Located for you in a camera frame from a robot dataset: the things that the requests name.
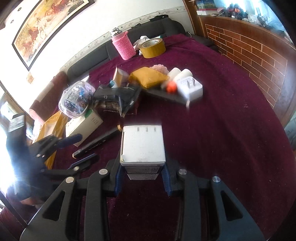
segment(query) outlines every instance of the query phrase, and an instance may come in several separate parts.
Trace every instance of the wooden cabinet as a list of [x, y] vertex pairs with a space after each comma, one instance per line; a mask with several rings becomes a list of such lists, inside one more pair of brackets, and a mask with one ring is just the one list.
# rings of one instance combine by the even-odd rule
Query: wooden cabinet
[[222, 55], [256, 82], [285, 126], [296, 110], [296, 49], [286, 39], [249, 22], [197, 15], [183, 1], [194, 33], [212, 40]]

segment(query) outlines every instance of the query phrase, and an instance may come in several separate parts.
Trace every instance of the framed painting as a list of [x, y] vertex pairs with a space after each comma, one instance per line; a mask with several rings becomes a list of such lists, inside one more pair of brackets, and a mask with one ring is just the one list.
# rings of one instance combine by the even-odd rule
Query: framed painting
[[40, 0], [36, 4], [12, 43], [27, 70], [54, 35], [93, 3], [94, 0]]

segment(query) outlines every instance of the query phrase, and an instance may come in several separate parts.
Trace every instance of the burgundy blanket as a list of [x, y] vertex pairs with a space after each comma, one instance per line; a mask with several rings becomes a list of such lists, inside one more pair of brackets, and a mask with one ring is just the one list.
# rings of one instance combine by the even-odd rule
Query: burgundy blanket
[[[203, 85], [203, 98], [187, 111], [183, 105], [143, 96], [137, 115], [120, 119], [117, 113], [101, 113], [104, 123], [83, 144], [120, 122], [162, 124], [166, 153], [199, 177], [219, 176], [269, 238], [296, 197], [295, 158], [281, 123], [242, 67], [192, 38], [175, 35], [164, 41], [164, 54], [115, 58], [93, 71], [89, 82], [94, 87], [109, 82], [117, 66], [131, 73], [163, 64], [169, 70], [191, 70]], [[100, 161], [83, 177], [105, 167], [119, 148], [117, 136], [95, 149]], [[59, 150], [54, 167], [68, 168], [77, 149]], [[126, 176], [122, 192], [108, 205], [112, 240], [173, 240], [178, 200], [167, 197], [161, 176], [155, 181]]]

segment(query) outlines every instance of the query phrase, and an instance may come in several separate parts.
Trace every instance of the cardboard box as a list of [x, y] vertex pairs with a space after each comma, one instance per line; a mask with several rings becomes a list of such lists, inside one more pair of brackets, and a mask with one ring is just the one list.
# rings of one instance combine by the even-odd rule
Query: cardboard box
[[131, 180], [155, 180], [165, 164], [161, 126], [125, 126], [120, 163]]
[[95, 110], [87, 110], [85, 115], [71, 119], [66, 124], [66, 137], [81, 134], [82, 140], [74, 144], [78, 147], [102, 123], [103, 120]]

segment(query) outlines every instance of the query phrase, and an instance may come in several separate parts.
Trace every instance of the thermos bottle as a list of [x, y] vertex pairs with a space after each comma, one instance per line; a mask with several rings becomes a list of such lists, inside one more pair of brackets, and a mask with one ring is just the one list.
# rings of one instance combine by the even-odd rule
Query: thermos bottle
[[134, 50], [133, 45], [128, 38], [127, 31], [122, 32], [121, 30], [119, 30], [119, 28], [114, 28], [110, 32], [110, 34], [113, 45], [115, 46], [123, 60], [128, 60], [136, 55], [136, 51]]

